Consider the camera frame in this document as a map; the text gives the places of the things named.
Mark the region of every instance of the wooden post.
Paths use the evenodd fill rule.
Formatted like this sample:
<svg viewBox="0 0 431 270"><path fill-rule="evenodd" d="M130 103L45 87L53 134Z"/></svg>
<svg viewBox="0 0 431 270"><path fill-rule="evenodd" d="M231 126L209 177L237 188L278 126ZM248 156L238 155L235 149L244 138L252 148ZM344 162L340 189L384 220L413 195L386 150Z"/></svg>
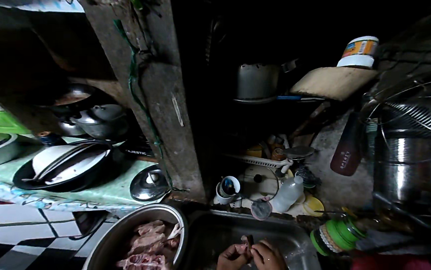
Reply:
<svg viewBox="0 0 431 270"><path fill-rule="evenodd" d="M206 201L206 194L197 160L190 126L185 89L182 83L180 55L170 0L159 1L159 6L139 14L139 27L129 0L114 1L113 5L81 0L85 13L122 85L124 95L139 125L151 142L152 149L161 163L159 150L153 144L154 135L145 113L133 100L128 89L130 48L116 30L113 20L120 19L133 45L144 46L154 59L144 66L140 85L144 89L145 103L163 141L164 160L173 179L174 187L189 189L188 193L176 193L176 197ZM142 97L140 89L135 92Z"/></svg>

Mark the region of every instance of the tub label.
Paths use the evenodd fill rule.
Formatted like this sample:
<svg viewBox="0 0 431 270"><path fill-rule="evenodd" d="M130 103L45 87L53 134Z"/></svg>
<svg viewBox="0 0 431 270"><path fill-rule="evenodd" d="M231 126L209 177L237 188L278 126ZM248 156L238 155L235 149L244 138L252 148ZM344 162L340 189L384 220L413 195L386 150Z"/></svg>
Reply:
<svg viewBox="0 0 431 270"><path fill-rule="evenodd" d="M347 47L345 47L342 58L356 54L374 56L377 45L378 43L375 40L357 40L356 42L349 43Z"/></svg>

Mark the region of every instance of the metal bowl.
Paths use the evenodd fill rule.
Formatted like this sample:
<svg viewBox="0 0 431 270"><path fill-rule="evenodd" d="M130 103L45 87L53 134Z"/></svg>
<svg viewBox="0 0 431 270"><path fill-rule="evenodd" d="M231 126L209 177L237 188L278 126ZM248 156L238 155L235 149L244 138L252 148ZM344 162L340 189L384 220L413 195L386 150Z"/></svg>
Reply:
<svg viewBox="0 0 431 270"><path fill-rule="evenodd" d="M142 206L124 218L117 221L95 245L87 257L82 270L107 270L115 268L120 258L121 249L127 240L134 235L134 228L140 224L162 220L172 224L179 223L182 227L180 244L174 257L173 269L177 269L187 245L188 224L184 216L177 209L164 204Z"/></svg>

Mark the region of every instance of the plastic dish rack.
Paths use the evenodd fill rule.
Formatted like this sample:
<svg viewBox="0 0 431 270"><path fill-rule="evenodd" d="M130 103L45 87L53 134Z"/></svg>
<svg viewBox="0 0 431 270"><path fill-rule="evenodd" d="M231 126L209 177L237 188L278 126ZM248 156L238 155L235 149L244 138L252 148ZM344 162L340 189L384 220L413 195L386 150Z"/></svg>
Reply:
<svg viewBox="0 0 431 270"><path fill-rule="evenodd" d="M285 173L287 169L289 169L290 165L294 163L294 161L289 158L283 161L273 161L273 160L268 160L265 158L260 158L255 156L238 156L238 155L230 155L230 154L224 154L224 156L235 158L245 163L260 165L264 167L270 167L270 168L282 167L283 173Z"/></svg>

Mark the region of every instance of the cable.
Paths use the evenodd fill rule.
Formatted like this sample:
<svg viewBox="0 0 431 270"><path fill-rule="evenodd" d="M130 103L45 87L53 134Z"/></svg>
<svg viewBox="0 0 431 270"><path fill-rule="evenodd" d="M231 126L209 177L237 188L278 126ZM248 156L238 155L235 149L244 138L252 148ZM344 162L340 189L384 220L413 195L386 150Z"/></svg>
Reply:
<svg viewBox="0 0 431 270"><path fill-rule="evenodd" d="M169 171L167 170L167 166L165 164L165 159L164 159L164 153L162 151L162 140L159 137L159 133L155 127L155 124L152 120L152 117L149 113L149 111L147 110L147 108L144 106L144 104L142 103L142 101L140 100L140 98L135 94L134 89L132 88L132 83L134 81L136 81L137 85L139 86L140 91L143 94L143 89L140 85L140 80L138 80L138 73L139 73L139 65L136 63L136 59L135 59L135 55L136 53L143 53L143 51L141 51L140 49L138 49L137 47L135 47L134 45L132 45L132 43L130 42L130 40L127 37L127 34L124 30L124 27L122 25L122 21L121 20L114 20L114 25L116 26L117 30L119 31L119 34L123 37L124 40L127 41L127 43L130 46L130 50L131 50L131 59L130 59L130 66L129 66L129 77L128 77L128 89L132 95L132 97L134 98L135 102L139 105L140 109L144 112L146 118L147 118L147 123L149 124L149 127L152 131L152 134L155 138L154 144L157 146L158 150L159 150L159 154L160 154L160 159L162 161L162 164L164 166L164 170L165 173L167 174L167 179L169 181L169 186L171 190L174 191L185 191L188 192L188 189L179 189L173 186L172 184L172 178L170 177Z"/></svg>

